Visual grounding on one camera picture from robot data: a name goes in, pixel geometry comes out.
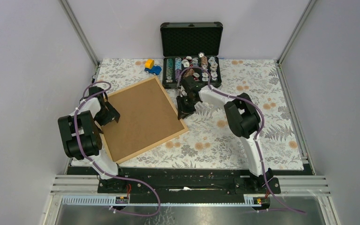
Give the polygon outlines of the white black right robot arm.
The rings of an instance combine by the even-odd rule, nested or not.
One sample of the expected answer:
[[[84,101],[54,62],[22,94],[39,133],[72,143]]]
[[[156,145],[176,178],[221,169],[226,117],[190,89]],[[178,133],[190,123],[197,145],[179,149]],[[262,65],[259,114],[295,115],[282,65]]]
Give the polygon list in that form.
[[[248,169],[255,176],[250,180],[250,187],[256,193],[262,193],[269,186],[264,176],[268,168],[264,165],[260,150],[260,131],[263,124],[257,106],[249,95],[238,96],[223,93],[211,85],[203,85],[188,76],[181,80],[180,95],[176,97],[178,119],[184,119],[196,111],[198,102],[208,103],[224,110],[227,123],[232,133],[240,138],[248,160]]]

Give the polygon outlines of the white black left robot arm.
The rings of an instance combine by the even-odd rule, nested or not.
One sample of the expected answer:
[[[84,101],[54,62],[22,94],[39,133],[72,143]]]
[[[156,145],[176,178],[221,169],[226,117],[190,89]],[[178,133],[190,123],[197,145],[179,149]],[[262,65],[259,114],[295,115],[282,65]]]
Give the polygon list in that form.
[[[102,152],[101,127],[115,121],[120,113],[108,102],[106,90],[88,87],[89,95],[80,100],[79,106],[69,115],[58,118],[63,149],[67,157],[86,159],[101,179],[109,180],[109,187],[116,193],[125,190],[127,181],[119,175],[119,166]]]

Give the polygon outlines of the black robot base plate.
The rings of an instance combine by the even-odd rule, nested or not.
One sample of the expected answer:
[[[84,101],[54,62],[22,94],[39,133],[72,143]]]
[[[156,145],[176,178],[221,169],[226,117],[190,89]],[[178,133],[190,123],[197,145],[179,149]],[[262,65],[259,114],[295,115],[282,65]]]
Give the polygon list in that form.
[[[244,195],[264,196],[263,180],[256,181],[249,170],[157,169],[123,167],[126,180],[98,178],[91,167],[70,167],[69,175],[91,178],[99,194],[124,194],[131,203],[241,203]]]

